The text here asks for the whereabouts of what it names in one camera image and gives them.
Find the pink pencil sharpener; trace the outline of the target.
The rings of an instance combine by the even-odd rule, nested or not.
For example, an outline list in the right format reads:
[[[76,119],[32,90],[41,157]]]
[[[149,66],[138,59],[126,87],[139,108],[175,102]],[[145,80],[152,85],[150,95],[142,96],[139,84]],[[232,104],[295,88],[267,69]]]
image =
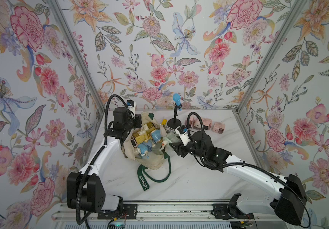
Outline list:
[[[224,130],[225,130],[225,124],[220,122],[215,122],[212,127],[212,131],[217,134],[223,134]]]
[[[193,117],[190,117],[189,120],[185,120],[185,126],[188,128],[188,129],[192,129],[193,126],[194,126],[194,118]]]
[[[211,130],[212,127],[212,120],[209,118],[203,118],[203,125],[205,130]]]

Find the aluminium corner post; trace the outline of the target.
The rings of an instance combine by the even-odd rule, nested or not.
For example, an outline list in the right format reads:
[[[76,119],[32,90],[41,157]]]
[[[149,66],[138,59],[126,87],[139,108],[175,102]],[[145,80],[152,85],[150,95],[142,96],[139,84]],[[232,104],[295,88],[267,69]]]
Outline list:
[[[306,3],[303,1],[295,1],[292,5],[289,14],[287,15],[285,21],[283,22],[278,36],[276,36],[274,42],[271,44],[268,52],[264,56],[264,60],[262,61],[260,67],[256,71],[255,77],[253,78],[251,84],[249,85],[242,101],[238,105],[237,109],[234,109],[234,115],[239,115],[242,110],[246,108],[246,104],[248,103],[249,99],[251,98],[253,91],[255,90],[256,86],[258,85],[259,81],[263,77],[266,69],[272,63],[273,58],[277,54],[278,50],[282,46],[288,32],[291,30],[293,23],[302,12],[303,7]]]
[[[55,0],[48,0],[47,1],[49,8],[51,9],[55,20],[57,21],[57,24],[61,27],[62,33],[64,38],[67,41],[67,44],[69,48],[72,50],[72,56],[74,57],[74,60],[76,61],[79,69],[83,73],[83,77],[87,82],[88,88],[91,90],[92,96],[94,98],[94,101],[98,107],[98,109],[104,113],[105,108],[101,101],[101,98],[97,92],[97,89],[95,87],[94,81],[89,73],[88,67],[84,61],[84,58],[80,54],[80,49],[77,46],[77,43],[75,41],[75,38],[72,34],[72,31],[69,28],[69,25],[64,17],[63,11],[59,5],[58,1]]]

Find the dark green pencil sharpener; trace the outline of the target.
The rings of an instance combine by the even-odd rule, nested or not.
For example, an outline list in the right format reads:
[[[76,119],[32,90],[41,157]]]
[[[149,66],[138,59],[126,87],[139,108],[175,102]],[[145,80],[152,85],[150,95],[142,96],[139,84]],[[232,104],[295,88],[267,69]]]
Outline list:
[[[181,143],[181,142],[182,141],[178,135],[174,133],[169,133],[165,137],[163,137],[162,146],[166,146],[171,143]]]

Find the aluminium corner post right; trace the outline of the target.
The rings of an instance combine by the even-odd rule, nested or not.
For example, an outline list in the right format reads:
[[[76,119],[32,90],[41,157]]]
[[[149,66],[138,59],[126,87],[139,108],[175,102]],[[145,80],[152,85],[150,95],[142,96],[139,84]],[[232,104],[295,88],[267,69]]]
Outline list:
[[[242,101],[238,105],[237,109],[234,109],[234,115],[239,115],[242,110],[246,108],[246,104],[248,103],[249,99],[251,98],[253,91],[255,90],[256,86],[258,85],[259,81],[263,77],[266,69],[272,63],[273,58],[277,54],[278,50],[282,46],[288,32],[291,30],[293,23],[302,12],[303,7],[306,3],[303,1],[295,1],[292,5],[289,14],[287,15],[285,21],[283,22],[278,36],[276,36],[274,42],[271,44],[268,52],[264,56],[264,60],[262,61],[260,67],[256,71],[255,77],[253,78],[251,84],[249,85]]]

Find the cream canvas tote bag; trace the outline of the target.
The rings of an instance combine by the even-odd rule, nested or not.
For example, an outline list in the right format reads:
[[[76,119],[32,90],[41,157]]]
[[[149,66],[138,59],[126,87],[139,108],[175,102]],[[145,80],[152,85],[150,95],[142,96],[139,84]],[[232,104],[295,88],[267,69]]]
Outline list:
[[[142,126],[148,122],[152,122],[157,130],[161,130],[162,138],[166,136],[166,131],[162,125],[154,118],[154,114],[149,112],[142,112]],[[143,191],[147,191],[150,189],[150,185],[147,179],[152,180],[155,183],[163,183],[166,182],[171,173],[172,173],[172,165],[171,165],[171,157],[165,152],[164,149],[161,148],[161,143],[154,143],[150,134],[148,134],[149,139],[145,141],[150,147],[150,151],[146,156],[141,157],[139,155],[139,151],[137,149],[138,145],[135,145],[132,142],[132,135],[140,131],[141,128],[135,128],[129,133],[129,136],[123,143],[122,150],[123,154],[129,160],[137,161],[140,166],[137,169],[137,177],[138,181],[143,189]],[[164,162],[168,162],[168,173],[162,179],[153,178],[148,174],[148,170],[157,170],[159,169]]]

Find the aluminium corner post left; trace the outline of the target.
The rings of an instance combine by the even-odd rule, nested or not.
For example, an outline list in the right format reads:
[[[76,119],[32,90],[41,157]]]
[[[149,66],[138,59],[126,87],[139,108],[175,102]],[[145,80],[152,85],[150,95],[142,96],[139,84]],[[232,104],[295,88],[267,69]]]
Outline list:
[[[77,46],[77,43],[75,41],[75,38],[72,34],[72,31],[69,28],[69,25],[64,17],[63,11],[59,5],[58,1],[55,0],[48,0],[47,1],[49,8],[51,9],[55,20],[57,21],[57,24],[61,27],[62,33],[64,38],[67,41],[67,44],[69,48],[72,50],[72,56],[74,57],[74,60],[76,61],[79,69],[83,73],[83,77],[87,82],[88,88],[91,90],[92,96],[94,98],[94,101],[98,107],[98,109],[104,113],[105,108],[101,101],[101,98],[97,92],[97,89],[95,87],[94,81],[89,73],[88,67],[84,61],[84,58],[80,54],[80,49]]]

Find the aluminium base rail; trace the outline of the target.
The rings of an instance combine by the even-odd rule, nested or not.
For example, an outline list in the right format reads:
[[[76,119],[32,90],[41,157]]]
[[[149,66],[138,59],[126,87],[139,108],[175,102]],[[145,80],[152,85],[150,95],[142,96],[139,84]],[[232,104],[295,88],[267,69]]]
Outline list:
[[[75,211],[62,204],[52,215],[52,229],[292,229],[277,216],[252,214],[239,219],[220,216],[215,205],[224,201],[126,201],[126,213],[113,220],[107,213],[93,213],[78,225]]]

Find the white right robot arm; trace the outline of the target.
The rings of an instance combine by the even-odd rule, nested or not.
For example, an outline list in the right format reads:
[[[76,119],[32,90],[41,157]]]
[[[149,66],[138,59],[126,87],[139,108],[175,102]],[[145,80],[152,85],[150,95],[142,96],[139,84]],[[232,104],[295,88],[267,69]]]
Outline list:
[[[231,152],[215,147],[203,124],[200,131],[193,134],[189,124],[173,126],[173,120],[168,122],[181,140],[170,144],[178,156],[191,154],[201,166],[236,176],[265,192],[263,198],[236,193],[226,205],[214,204],[212,215],[228,220],[250,218],[255,213],[269,214],[302,227],[303,215],[307,214],[308,223],[311,223],[311,215],[306,208],[307,196],[297,176],[277,175],[249,164]]]

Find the blue microphone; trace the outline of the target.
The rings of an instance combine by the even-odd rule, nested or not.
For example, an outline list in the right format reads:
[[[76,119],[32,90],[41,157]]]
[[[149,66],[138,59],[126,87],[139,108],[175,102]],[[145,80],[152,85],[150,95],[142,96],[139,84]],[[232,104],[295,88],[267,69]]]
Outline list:
[[[173,94],[173,100],[176,104],[176,108],[181,111],[182,110],[181,96],[175,93]]]

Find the blue pencil sharpener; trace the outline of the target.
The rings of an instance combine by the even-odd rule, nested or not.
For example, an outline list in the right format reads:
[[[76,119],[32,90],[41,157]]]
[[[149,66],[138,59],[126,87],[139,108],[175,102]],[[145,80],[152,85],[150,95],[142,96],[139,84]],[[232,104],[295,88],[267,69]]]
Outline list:
[[[150,151],[150,147],[148,146],[148,144],[146,142],[140,143],[137,146],[137,149],[139,151],[139,155],[141,157],[144,157],[147,155],[147,153]]]
[[[161,130],[154,130],[150,133],[154,143],[158,143],[162,140]]]

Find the yellow pencil sharpener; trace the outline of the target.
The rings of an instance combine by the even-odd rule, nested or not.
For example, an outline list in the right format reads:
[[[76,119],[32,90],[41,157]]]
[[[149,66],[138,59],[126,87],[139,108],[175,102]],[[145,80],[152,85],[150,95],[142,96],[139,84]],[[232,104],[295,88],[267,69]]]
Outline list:
[[[145,130],[140,130],[132,135],[132,142],[139,145],[149,139],[148,133]]]
[[[156,130],[156,127],[152,122],[148,122],[141,127],[142,130],[146,131],[147,134],[152,133]]]

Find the black microphone stand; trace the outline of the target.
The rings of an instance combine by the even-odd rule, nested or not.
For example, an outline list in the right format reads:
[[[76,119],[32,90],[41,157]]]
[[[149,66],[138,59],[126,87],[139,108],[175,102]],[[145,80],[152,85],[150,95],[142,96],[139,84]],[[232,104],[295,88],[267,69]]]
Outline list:
[[[179,126],[182,125],[181,121],[179,119],[177,119],[177,116],[178,116],[178,111],[182,109],[182,105],[175,105],[175,108],[174,108],[174,116],[173,118],[169,119],[168,122],[167,122],[167,126],[171,129],[176,129],[178,128]]]

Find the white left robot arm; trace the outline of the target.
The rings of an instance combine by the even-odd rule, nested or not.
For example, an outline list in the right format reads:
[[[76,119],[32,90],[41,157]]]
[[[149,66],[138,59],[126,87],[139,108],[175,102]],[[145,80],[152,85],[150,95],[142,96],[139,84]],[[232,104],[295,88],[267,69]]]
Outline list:
[[[76,223],[88,224],[92,213],[106,212],[111,221],[124,215],[123,198],[106,194],[102,181],[112,156],[122,152],[124,141],[129,134],[142,125],[141,115],[136,114],[133,100],[123,101],[123,107],[113,111],[114,120],[108,121],[111,100],[122,97],[113,94],[106,103],[104,114],[104,138],[99,149],[92,154],[87,164],[67,178],[67,206],[75,210]]]

